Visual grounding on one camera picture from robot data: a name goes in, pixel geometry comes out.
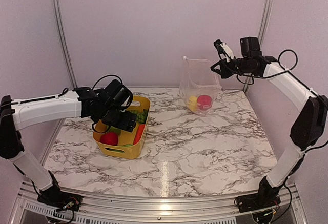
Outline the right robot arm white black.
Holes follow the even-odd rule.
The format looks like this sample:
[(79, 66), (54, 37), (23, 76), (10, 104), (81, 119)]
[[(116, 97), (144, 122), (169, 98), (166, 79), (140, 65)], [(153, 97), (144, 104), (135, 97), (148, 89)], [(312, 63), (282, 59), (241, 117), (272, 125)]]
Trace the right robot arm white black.
[(321, 147), (316, 142), (324, 134), (327, 119), (327, 97), (320, 95), (293, 73), (293, 67), (285, 67), (281, 57), (285, 53), (294, 56), (298, 63), (297, 53), (291, 49), (282, 51), (277, 57), (265, 55), (256, 37), (240, 39), (241, 57), (234, 55), (227, 43), (213, 42), (219, 60), (211, 71), (223, 79), (232, 76), (248, 77), (251, 80), (266, 80), (272, 84), (291, 103), (295, 110), (288, 136), (288, 144), (277, 164), (259, 183), (254, 195), (244, 195), (236, 199), (242, 207), (247, 202), (264, 208), (278, 195), (281, 187), (302, 165), (306, 155)]

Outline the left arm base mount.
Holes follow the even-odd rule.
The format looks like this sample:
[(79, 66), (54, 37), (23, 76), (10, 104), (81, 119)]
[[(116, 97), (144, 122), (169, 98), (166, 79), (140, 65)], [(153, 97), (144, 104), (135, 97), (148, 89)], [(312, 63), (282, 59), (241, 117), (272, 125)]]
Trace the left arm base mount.
[(39, 195), (37, 201), (53, 207), (57, 207), (60, 211), (65, 210), (64, 206), (66, 206), (70, 202), (73, 202), (73, 206), (71, 206), (69, 209), (73, 211), (78, 211), (82, 201), (82, 196), (68, 192), (61, 192), (52, 200), (44, 195)]

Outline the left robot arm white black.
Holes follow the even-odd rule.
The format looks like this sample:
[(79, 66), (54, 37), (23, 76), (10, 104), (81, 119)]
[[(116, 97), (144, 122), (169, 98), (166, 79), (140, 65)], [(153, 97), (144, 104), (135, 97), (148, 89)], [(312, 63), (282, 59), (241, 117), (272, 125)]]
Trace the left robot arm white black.
[(105, 88), (65, 89), (62, 93), (33, 99), (1, 100), (1, 158), (9, 160), (40, 190), (41, 198), (61, 206), (66, 194), (53, 174), (47, 171), (22, 144), (24, 128), (65, 118), (89, 117), (94, 124), (101, 121), (108, 127), (132, 132), (136, 114), (127, 109), (133, 101), (132, 92), (115, 77)]

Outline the clear zip top bag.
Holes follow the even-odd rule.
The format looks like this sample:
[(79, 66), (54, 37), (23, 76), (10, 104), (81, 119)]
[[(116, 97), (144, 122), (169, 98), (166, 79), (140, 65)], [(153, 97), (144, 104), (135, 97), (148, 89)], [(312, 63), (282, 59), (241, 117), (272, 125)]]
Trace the clear zip top bag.
[[(179, 96), (187, 108), (188, 98), (190, 96), (198, 97), (200, 95), (208, 95), (213, 99), (213, 103), (216, 100), (222, 86), (216, 74), (210, 69), (212, 65), (213, 63), (207, 59), (191, 59), (186, 56), (182, 57)], [(197, 110), (193, 113), (197, 115), (206, 115), (211, 108), (200, 110), (197, 107)]]

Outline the red apple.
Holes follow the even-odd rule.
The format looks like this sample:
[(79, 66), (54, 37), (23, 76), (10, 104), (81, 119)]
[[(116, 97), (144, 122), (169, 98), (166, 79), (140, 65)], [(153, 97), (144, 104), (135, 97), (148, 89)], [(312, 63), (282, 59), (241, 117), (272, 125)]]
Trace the red apple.
[(118, 145), (118, 135), (115, 132), (108, 132), (101, 136), (100, 142), (105, 145), (116, 146)]
[(208, 95), (200, 95), (197, 98), (197, 107), (200, 110), (207, 110), (211, 108), (213, 99)]

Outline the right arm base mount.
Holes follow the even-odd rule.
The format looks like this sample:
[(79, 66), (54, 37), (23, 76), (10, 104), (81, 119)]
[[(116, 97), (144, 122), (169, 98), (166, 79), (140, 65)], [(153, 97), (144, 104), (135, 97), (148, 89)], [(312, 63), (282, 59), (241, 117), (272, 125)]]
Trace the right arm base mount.
[(257, 193), (238, 196), (234, 200), (234, 205), (239, 209), (240, 213), (260, 210), (279, 205), (280, 203), (280, 197), (277, 195), (268, 199), (262, 199)]

